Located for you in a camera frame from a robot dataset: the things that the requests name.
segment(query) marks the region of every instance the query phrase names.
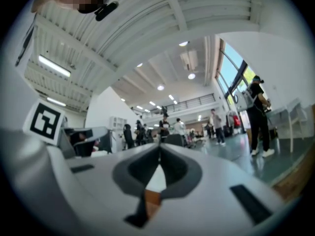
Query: railing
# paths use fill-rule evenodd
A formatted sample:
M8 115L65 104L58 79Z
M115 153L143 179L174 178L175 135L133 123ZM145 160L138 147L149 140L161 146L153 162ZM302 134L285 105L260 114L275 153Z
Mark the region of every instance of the railing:
M215 101L216 100L215 100L214 94L211 93L211 94L208 94L208 95L205 95L202 97L198 97L195 99L179 102L178 104L166 106L167 107L167 113L170 114L170 113L174 113L174 112L177 112L180 110L185 110L185 109L194 108L194 107L198 107L198 106L205 105L205 104L210 104L210 103L213 103ZM150 113L143 113L142 119L161 116L162 115L161 111L162 110L159 110L159 109L153 109L150 111Z

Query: backpack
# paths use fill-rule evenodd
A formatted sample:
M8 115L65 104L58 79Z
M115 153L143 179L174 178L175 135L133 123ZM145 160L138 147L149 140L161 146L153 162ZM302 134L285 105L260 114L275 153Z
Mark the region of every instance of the backpack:
M238 112L245 111L248 108L251 108L254 106L255 100L257 99L258 95L252 98L250 87L251 87L251 84L243 92L240 92L238 89L236 89L234 100L235 100L235 106Z

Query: desk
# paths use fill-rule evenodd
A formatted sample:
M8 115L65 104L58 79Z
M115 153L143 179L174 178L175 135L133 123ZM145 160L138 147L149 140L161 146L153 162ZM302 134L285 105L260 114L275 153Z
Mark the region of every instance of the desk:
M306 121L307 118L301 107L300 99L296 98L289 102L282 108L275 109L266 113L268 118L269 129L274 129L277 126L289 125L290 129L290 152L293 152L293 124L299 123L302 133L302 139L304 139L302 122Z

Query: air conditioning unit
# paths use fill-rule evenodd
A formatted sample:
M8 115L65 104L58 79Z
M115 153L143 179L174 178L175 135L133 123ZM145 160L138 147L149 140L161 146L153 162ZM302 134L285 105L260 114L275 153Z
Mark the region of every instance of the air conditioning unit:
M184 70L194 72L198 66L197 51L192 50L181 54Z

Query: round ceiling lamp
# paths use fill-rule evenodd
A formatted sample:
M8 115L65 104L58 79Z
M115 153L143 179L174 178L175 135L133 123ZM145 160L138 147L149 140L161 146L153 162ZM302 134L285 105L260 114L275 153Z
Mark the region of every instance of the round ceiling lamp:
M163 86L163 85L159 85L159 86L157 87L157 89L158 89L159 91L163 91L163 90L164 90L164 86Z
M188 44L188 41L186 41L186 42L184 42L184 43L179 44L179 46L187 46L187 44Z
M193 80L194 78L196 78L196 75L195 75L194 73L190 73L190 74L188 75L188 78L189 78L190 80Z

